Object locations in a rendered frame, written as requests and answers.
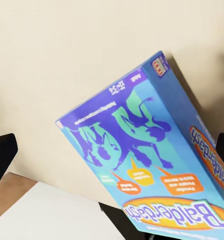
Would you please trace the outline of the board game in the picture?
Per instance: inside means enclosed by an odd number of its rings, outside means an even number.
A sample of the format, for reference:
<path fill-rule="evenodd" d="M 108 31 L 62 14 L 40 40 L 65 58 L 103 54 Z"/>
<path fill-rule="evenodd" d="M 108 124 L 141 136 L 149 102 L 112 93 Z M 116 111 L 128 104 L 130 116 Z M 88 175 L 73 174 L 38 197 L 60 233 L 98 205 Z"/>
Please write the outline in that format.
<path fill-rule="evenodd" d="M 224 240 L 224 162 L 162 50 L 55 123 L 140 232 Z"/>

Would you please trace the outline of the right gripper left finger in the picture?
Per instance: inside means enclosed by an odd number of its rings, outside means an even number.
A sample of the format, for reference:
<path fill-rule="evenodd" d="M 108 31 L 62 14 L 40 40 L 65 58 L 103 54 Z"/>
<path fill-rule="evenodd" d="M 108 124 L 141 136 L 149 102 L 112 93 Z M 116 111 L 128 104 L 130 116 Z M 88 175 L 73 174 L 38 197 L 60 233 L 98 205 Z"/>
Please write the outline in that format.
<path fill-rule="evenodd" d="M 18 145 L 13 133 L 0 136 L 0 180 L 18 152 Z"/>

